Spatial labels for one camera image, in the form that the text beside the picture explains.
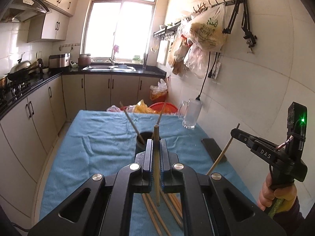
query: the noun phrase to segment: silver screw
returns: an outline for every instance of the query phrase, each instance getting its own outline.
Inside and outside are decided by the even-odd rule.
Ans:
[[[99,174],[99,173],[94,174],[94,175],[92,176],[92,179],[93,179],[94,181],[99,181],[99,180],[101,180],[102,178],[103,178],[102,174]]]
[[[140,165],[138,163],[132,163],[132,164],[130,164],[129,168],[131,170],[137,170],[140,168]]]
[[[184,165],[182,165],[182,163],[175,163],[173,166],[177,170],[182,170],[184,168]]]
[[[212,177],[213,180],[217,180],[217,181],[222,178],[221,174],[219,174],[219,173],[213,173],[211,175],[211,177]]]

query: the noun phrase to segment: human hand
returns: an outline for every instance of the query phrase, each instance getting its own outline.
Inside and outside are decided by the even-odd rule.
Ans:
[[[276,190],[272,190],[269,187],[272,184],[272,178],[270,173],[268,173],[266,177],[266,181],[262,185],[262,189],[259,193],[259,199],[257,201],[258,207],[264,211],[266,207],[270,207],[272,205],[272,201],[274,198],[284,199],[283,203],[279,207],[276,213],[289,211],[297,197],[297,189],[296,186],[293,184],[291,186],[285,188],[279,188]]]

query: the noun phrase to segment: smartphone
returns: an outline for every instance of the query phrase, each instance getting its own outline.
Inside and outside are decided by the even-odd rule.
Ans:
[[[201,139],[202,144],[206,148],[206,151],[210,155],[211,159],[213,162],[218,158],[220,153],[222,152],[221,148],[218,146],[216,141],[213,138],[203,138]],[[227,158],[224,155],[223,158],[221,159],[220,163],[226,162]]]

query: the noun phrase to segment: window frame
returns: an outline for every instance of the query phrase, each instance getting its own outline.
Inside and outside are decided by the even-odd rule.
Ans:
[[[88,28],[89,28],[89,22],[90,22],[90,18],[91,18],[91,13],[92,13],[92,9],[93,9],[93,5],[94,3],[104,3],[104,2],[120,2],[120,11],[122,9],[122,5],[124,2],[135,2],[135,3],[141,3],[141,4],[147,4],[147,5],[152,5],[152,12],[151,12],[151,23],[150,23],[150,30],[149,30],[149,36],[148,36],[148,41],[147,41],[147,46],[150,40],[150,33],[152,31],[152,22],[153,22],[153,16],[154,16],[154,11],[155,11],[155,7],[156,7],[156,2],[157,0],[154,0],[154,2],[150,2],[150,1],[144,1],[144,0],[91,0],[91,3],[89,5],[89,9],[88,9],[88,14],[87,14],[87,18],[86,18],[86,23],[84,26],[84,32],[83,32],[83,46],[82,46],[82,52],[85,53],[85,48],[86,48],[86,37],[87,37],[87,33],[88,33]],[[108,60],[110,57],[92,57],[92,59],[95,60],[100,60],[100,61],[104,61],[104,60]],[[126,63],[131,63],[132,59],[119,59],[119,62],[126,62]]]

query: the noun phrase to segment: range hood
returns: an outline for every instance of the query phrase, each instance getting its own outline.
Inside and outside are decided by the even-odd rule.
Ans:
[[[24,22],[48,11],[41,0],[13,0],[0,22]]]

